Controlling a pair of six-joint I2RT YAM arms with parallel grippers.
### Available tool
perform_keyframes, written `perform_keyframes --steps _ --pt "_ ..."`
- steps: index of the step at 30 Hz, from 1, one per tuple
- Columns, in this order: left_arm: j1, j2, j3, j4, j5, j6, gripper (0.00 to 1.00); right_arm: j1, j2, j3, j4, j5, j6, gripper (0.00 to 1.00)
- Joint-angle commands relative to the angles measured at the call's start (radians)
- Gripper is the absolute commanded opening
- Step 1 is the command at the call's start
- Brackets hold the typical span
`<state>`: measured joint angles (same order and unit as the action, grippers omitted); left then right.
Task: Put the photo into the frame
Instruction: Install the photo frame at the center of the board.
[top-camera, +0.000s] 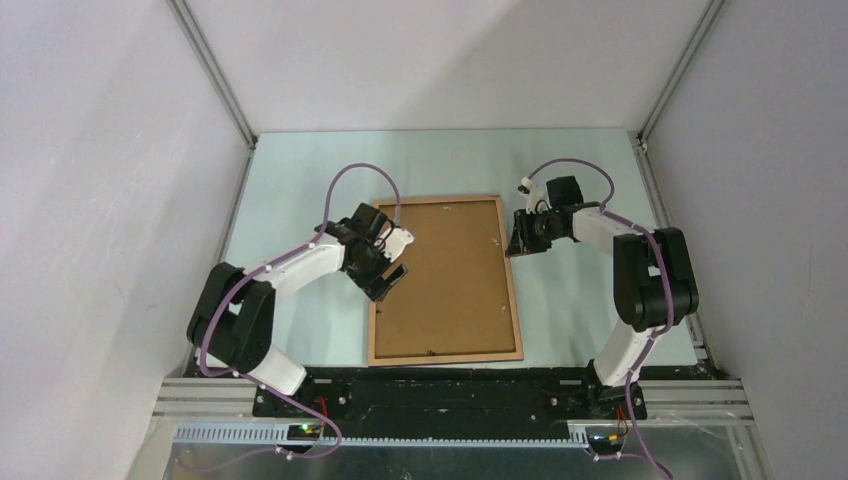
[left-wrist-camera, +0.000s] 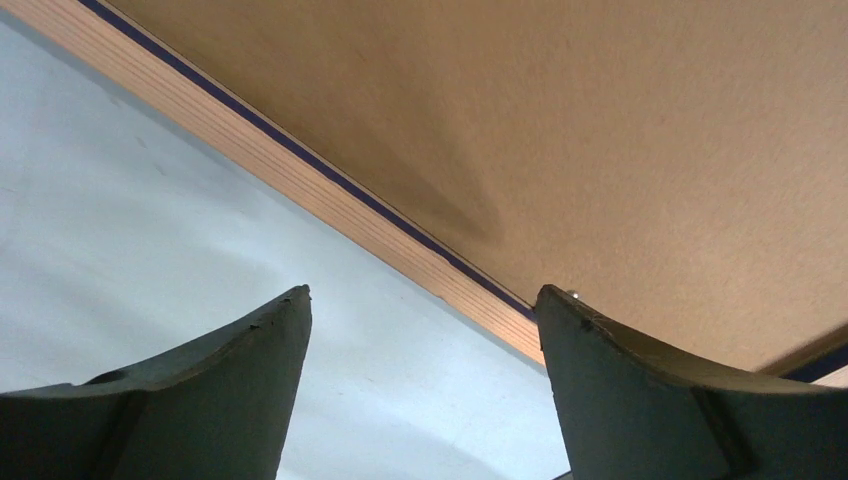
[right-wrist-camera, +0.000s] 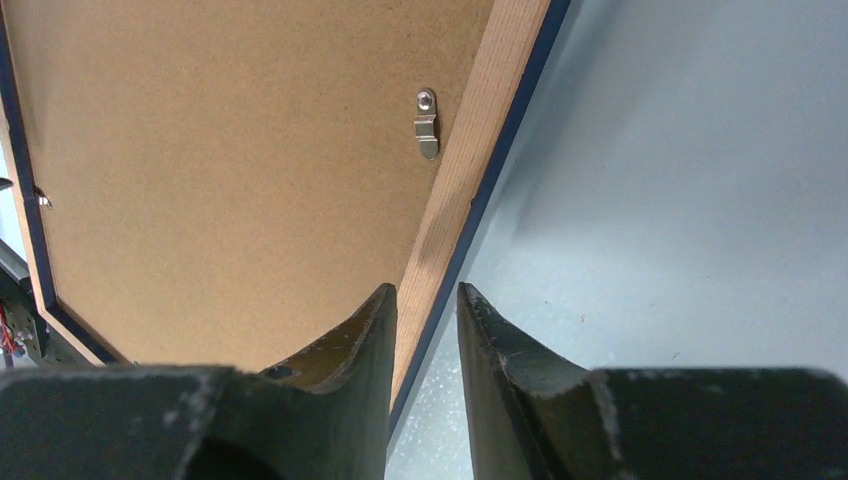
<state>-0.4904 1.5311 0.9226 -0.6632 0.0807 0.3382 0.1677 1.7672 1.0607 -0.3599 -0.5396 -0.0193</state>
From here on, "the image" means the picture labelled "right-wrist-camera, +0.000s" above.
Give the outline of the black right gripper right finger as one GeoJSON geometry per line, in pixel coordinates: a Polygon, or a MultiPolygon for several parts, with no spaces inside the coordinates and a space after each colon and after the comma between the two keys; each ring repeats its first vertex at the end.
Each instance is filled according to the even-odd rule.
{"type": "Polygon", "coordinates": [[[457,289],[478,479],[843,479],[847,387],[812,368],[586,369],[457,289]]]}

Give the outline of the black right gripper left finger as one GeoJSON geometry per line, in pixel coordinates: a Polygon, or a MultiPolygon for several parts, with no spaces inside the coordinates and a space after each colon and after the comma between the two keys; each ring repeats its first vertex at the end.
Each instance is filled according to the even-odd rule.
{"type": "Polygon", "coordinates": [[[1,376],[5,479],[380,479],[397,292],[257,373],[220,365],[1,376]]]}

